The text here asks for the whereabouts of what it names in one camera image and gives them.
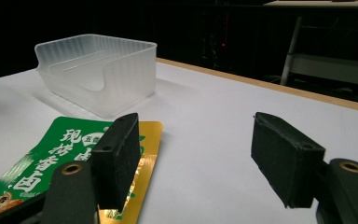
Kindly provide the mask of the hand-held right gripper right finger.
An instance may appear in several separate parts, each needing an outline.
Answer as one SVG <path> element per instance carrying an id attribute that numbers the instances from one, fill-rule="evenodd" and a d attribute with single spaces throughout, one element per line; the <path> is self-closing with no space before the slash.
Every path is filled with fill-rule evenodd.
<path id="1" fill-rule="evenodd" d="M 358 161 L 324 161 L 325 148 L 285 120 L 254 115 L 251 157 L 284 206 L 318 202 L 318 224 L 358 224 Z"/>

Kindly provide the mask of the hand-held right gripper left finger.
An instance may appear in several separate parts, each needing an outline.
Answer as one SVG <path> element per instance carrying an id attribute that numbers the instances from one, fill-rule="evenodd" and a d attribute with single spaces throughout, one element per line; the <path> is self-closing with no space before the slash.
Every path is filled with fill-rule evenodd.
<path id="1" fill-rule="evenodd" d="M 102 209 L 124 208 L 141 159 L 139 119 L 116 119 L 86 161 L 70 161 L 53 173 L 40 224 L 100 224 Z"/>

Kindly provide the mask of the green and gold snack packet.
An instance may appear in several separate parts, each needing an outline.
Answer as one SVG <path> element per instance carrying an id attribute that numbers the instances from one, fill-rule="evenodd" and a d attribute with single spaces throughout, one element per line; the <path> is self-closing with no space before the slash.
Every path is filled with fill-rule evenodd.
<path id="1" fill-rule="evenodd" d="M 40 142 L 0 176 L 0 214 L 46 191 L 58 166 L 88 159 L 111 125 L 110 121 L 55 119 Z M 136 224 L 158 156 L 162 130 L 158 121 L 139 123 L 141 159 L 130 192 L 121 212 L 100 212 L 103 224 Z"/>

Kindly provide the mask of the translucent plastic container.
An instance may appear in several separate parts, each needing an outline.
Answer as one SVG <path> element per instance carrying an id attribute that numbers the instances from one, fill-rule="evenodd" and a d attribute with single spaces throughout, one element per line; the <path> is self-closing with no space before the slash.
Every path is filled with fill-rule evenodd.
<path id="1" fill-rule="evenodd" d="M 157 45 L 107 35 L 76 35 L 34 47 L 36 71 L 47 88 L 108 118 L 156 88 Z"/>

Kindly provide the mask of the metal stand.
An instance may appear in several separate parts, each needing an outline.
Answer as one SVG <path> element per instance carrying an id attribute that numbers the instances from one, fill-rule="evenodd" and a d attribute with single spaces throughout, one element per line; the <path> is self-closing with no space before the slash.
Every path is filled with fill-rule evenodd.
<path id="1" fill-rule="evenodd" d="M 295 53 L 301 23 L 302 17 L 297 17 L 280 84 L 286 85 L 289 75 L 295 73 L 358 85 L 358 61 Z"/>

